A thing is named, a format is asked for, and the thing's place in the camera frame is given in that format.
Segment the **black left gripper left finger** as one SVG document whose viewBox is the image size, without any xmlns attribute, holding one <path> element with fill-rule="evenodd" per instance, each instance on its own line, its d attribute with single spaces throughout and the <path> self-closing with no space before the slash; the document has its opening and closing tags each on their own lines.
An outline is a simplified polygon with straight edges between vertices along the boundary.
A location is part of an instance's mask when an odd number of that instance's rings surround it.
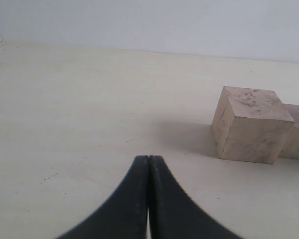
<svg viewBox="0 0 299 239">
<path fill-rule="evenodd" d="M 110 197 L 60 239 L 145 239 L 149 157 L 134 158 Z"/>
</svg>

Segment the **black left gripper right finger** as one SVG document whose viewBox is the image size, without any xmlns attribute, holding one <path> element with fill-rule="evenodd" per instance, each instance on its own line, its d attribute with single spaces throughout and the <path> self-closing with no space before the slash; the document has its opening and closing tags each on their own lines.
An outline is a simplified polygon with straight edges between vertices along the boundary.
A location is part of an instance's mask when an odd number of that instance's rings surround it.
<svg viewBox="0 0 299 239">
<path fill-rule="evenodd" d="M 161 156 L 149 157 L 148 209 L 153 239 L 240 239 L 203 211 Z"/>
</svg>

